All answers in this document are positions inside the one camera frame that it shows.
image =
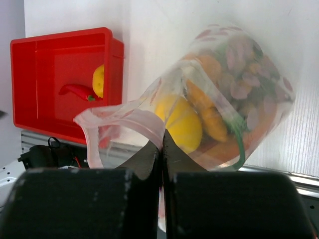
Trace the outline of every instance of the red bin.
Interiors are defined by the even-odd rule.
[[[73,118],[91,107],[122,103],[124,45],[101,27],[11,42],[14,125],[85,144]],[[84,101],[59,95],[65,84],[92,87],[93,72],[104,64],[104,97]]]

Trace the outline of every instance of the pepper stem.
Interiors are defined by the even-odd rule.
[[[245,146],[244,146],[244,142],[243,142],[243,134],[240,131],[240,129],[235,129],[235,136],[237,139],[237,143],[238,143],[238,147],[239,147],[239,160],[237,161],[237,163],[232,165],[232,168],[235,169],[236,171],[239,170],[245,163],[246,160],[246,153],[245,153]]]
[[[87,100],[88,100],[88,101],[94,101],[95,98],[94,98],[92,95],[89,95],[89,96],[87,97]]]

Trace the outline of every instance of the chili pepper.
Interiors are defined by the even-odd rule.
[[[93,89],[83,86],[83,85],[78,85],[78,84],[67,84],[62,86],[59,95],[65,95],[69,92],[73,92],[76,94],[78,97],[85,101],[99,101],[102,100],[102,98],[98,97]]]

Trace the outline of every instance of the plastic bag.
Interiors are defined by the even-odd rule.
[[[159,149],[165,127],[207,170],[239,169],[291,110],[290,82],[242,29],[212,24],[187,54],[137,100],[87,109],[83,129],[91,168],[116,167],[148,140]],[[112,154],[121,160],[112,163]]]

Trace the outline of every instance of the white wall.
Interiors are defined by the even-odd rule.
[[[21,154],[20,129],[12,119],[10,42],[25,37],[22,0],[0,1],[0,110],[8,116],[0,119],[0,167],[16,160]]]
[[[225,17],[271,49],[296,86],[291,116],[249,164],[319,176],[318,0],[25,0],[26,35],[106,26],[126,47],[124,100],[147,86],[209,23]]]

